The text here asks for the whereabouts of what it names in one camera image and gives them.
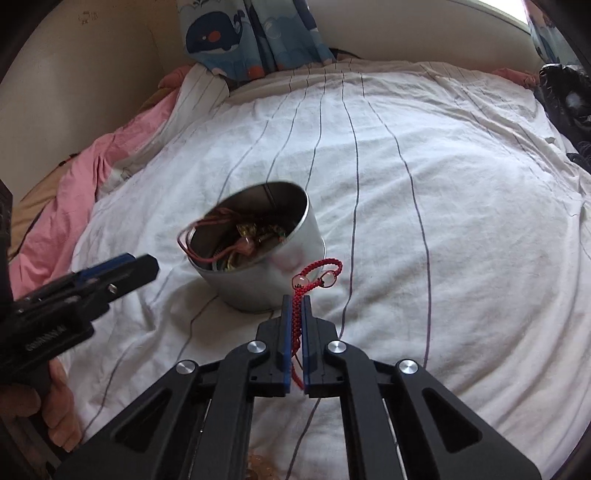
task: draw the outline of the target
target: blue curtain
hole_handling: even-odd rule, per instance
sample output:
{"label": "blue curtain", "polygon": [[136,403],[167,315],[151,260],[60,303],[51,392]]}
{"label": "blue curtain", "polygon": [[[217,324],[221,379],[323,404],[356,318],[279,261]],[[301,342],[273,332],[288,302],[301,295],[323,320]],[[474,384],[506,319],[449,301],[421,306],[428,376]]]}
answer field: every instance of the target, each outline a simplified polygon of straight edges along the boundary
{"label": "blue curtain", "polygon": [[552,20],[531,0],[522,0],[527,11],[531,38],[544,63],[581,65],[569,43],[558,31]]}
{"label": "blue curtain", "polygon": [[189,56],[243,82],[335,58],[306,0],[177,0]]}

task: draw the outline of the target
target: human hand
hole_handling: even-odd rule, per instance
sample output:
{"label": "human hand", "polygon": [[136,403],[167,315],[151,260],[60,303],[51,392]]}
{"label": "human hand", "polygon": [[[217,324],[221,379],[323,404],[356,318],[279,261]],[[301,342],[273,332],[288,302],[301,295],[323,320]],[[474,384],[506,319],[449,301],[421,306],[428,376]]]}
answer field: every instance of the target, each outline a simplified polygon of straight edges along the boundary
{"label": "human hand", "polygon": [[0,417],[30,417],[41,408],[41,399],[26,385],[0,385]]}
{"label": "human hand", "polygon": [[49,427],[49,438],[66,452],[80,443],[82,433],[74,410],[74,395],[67,386],[67,376],[61,362],[49,362],[51,389],[43,401],[41,414]]}

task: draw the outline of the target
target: pink bedding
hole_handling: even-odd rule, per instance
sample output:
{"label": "pink bedding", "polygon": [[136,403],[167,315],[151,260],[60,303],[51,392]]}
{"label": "pink bedding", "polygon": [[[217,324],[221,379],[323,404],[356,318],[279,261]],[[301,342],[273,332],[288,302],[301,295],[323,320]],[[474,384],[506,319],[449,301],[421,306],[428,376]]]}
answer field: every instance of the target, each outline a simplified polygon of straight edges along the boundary
{"label": "pink bedding", "polygon": [[15,298],[68,272],[76,242],[90,220],[98,188],[113,165],[143,147],[170,117],[190,67],[180,67],[158,87],[175,88],[152,109],[111,134],[98,138],[76,158],[61,179],[56,198],[43,210],[9,266]]}

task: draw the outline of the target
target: metal tin can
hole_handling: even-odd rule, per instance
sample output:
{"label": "metal tin can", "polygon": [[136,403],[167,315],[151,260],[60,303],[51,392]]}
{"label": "metal tin can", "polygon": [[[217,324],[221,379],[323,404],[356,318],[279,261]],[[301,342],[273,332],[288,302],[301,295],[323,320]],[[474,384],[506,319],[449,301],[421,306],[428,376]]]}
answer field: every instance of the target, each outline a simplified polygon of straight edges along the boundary
{"label": "metal tin can", "polygon": [[[220,207],[243,215],[273,217],[285,229],[286,237],[234,270],[221,270],[215,263],[190,260],[191,263],[232,307],[245,312],[279,309],[283,295],[293,292],[292,278],[326,254],[307,193],[294,183],[274,181],[235,193],[208,215]],[[236,225],[232,223],[200,226],[193,231],[190,246],[198,256],[211,258],[232,241],[232,235],[236,235]]]}

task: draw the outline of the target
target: silver bolt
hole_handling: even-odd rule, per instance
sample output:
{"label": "silver bolt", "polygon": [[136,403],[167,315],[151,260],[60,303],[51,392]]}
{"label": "silver bolt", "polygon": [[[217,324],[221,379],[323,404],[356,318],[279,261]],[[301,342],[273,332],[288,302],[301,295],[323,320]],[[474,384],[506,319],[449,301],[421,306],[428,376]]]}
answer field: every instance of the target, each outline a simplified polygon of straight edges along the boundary
{"label": "silver bolt", "polygon": [[347,350],[347,344],[340,340],[334,340],[333,342],[330,342],[326,348],[332,353],[343,353]]}
{"label": "silver bolt", "polygon": [[260,340],[253,340],[246,346],[246,349],[250,353],[263,353],[265,350],[267,350],[267,346],[265,342],[261,342]]}
{"label": "silver bolt", "polygon": [[418,371],[418,365],[414,360],[402,360],[398,364],[398,368],[405,375],[412,375]]}
{"label": "silver bolt", "polygon": [[191,360],[183,360],[177,363],[176,371],[181,375],[188,375],[195,371],[195,367],[197,367],[195,362],[192,362]]}

